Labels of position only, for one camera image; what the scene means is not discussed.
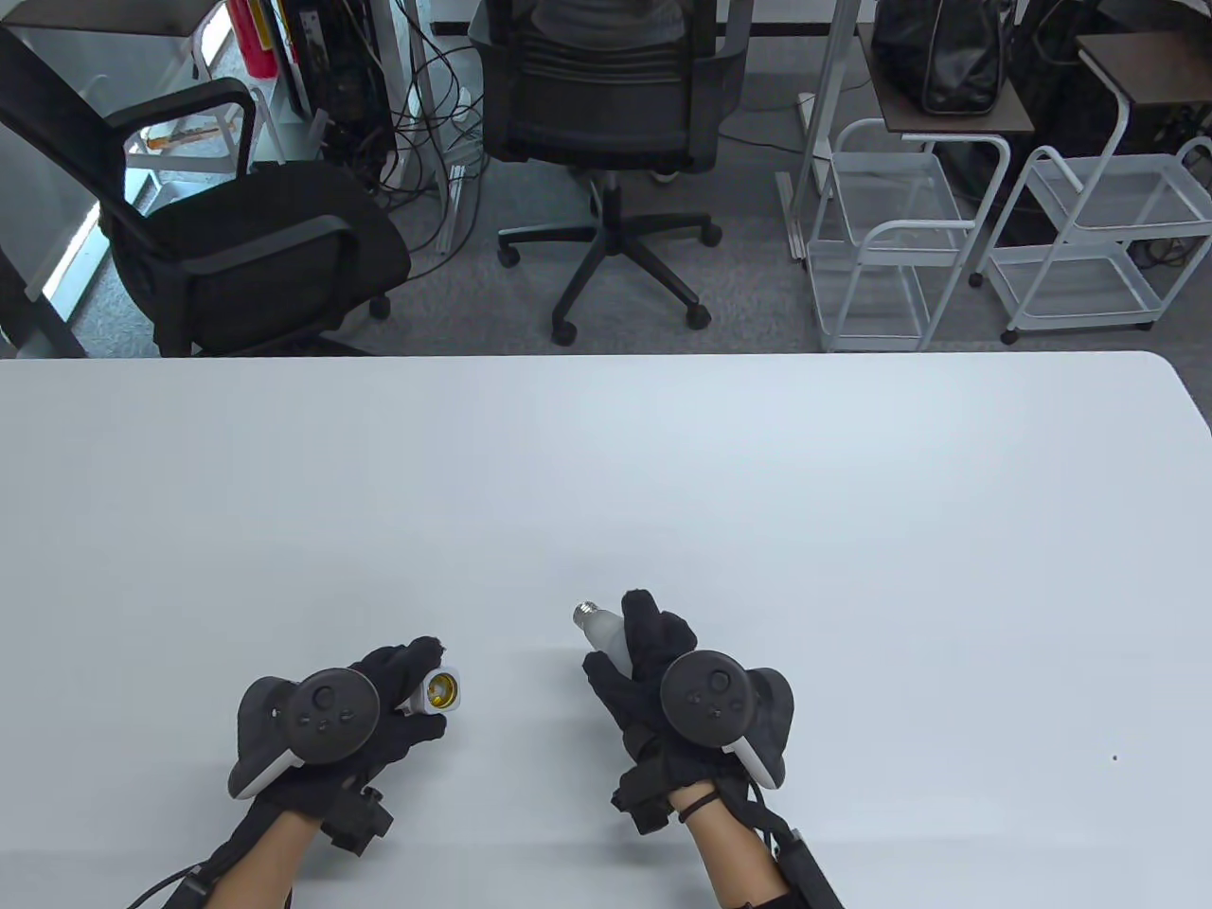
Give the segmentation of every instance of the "chair backrest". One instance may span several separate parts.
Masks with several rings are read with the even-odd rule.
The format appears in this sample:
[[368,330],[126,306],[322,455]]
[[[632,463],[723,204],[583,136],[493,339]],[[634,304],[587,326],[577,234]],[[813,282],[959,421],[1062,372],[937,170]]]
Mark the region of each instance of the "chair backrest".
[[515,0],[481,0],[468,32],[484,65],[484,143],[502,160],[601,170],[705,171],[741,99],[753,0],[733,0],[716,50],[715,0],[692,0],[686,38],[585,50],[541,33]]
[[122,138],[41,57],[0,25],[0,124],[62,167],[102,210],[143,235],[126,204]]

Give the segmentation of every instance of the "hand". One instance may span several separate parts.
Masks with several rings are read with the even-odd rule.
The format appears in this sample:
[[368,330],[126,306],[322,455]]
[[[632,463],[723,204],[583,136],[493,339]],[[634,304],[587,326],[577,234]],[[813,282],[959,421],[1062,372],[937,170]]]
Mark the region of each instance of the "hand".
[[708,779],[744,777],[736,756],[692,744],[678,734],[661,705],[665,671],[698,646],[690,625],[658,610],[647,590],[631,590],[623,598],[623,630],[631,656],[630,679],[596,651],[585,657],[583,668],[594,693],[622,730],[631,758],[640,762],[659,756],[667,791]]
[[436,638],[418,638],[407,647],[379,647],[354,663],[379,696],[379,721],[373,734],[358,751],[335,764],[293,767],[270,783],[257,801],[276,805],[307,817],[324,819],[345,787],[359,789],[388,764],[401,760],[418,742],[441,738],[446,718],[413,714],[404,716],[399,705],[441,664],[444,647]]

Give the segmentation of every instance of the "office chair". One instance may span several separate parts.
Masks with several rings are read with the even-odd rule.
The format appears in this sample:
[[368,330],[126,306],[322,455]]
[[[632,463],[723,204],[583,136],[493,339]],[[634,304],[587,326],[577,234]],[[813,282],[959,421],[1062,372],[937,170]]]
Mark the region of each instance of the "office chair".
[[572,281],[551,311],[551,341],[568,347],[568,311],[607,256],[623,255],[686,305],[686,324],[711,315],[642,236],[694,228],[705,246],[724,236],[707,213],[623,216],[618,171],[698,173],[715,165],[720,122],[741,101],[753,0],[732,0],[724,46],[715,46],[715,0],[693,0],[686,38],[676,44],[587,51],[556,44],[518,12],[513,0],[481,0],[468,32],[484,65],[484,147],[504,161],[536,158],[606,171],[593,221],[502,230],[505,268],[526,242],[585,242]]
[[[244,110],[235,179],[143,216],[124,198],[125,147],[145,126],[221,104]],[[0,27],[0,124],[101,204],[101,229],[162,356],[361,351],[320,338],[407,279],[408,251],[358,181],[321,161],[248,173],[256,105],[217,79],[101,116]]]

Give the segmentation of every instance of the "forearm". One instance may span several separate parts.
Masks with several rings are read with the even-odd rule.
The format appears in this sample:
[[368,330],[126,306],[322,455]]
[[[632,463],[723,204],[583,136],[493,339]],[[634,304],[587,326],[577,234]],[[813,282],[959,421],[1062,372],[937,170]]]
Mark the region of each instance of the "forearm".
[[282,909],[320,822],[284,811],[216,885],[206,909]]
[[[696,783],[670,793],[669,804],[674,811],[685,811],[714,789],[713,783]],[[722,909],[761,905],[790,892],[761,837],[732,817],[719,799],[691,814],[686,827]]]

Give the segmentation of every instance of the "red fire extinguisher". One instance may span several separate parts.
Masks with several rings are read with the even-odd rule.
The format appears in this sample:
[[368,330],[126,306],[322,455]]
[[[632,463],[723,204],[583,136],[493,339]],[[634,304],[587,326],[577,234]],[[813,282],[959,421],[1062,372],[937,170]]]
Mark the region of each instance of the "red fire extinguisher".
[[227,5],[248,75],[273,79],[278,75],[278,59],[269,40],[274,23],[265,22],[259,0],[227,0]]

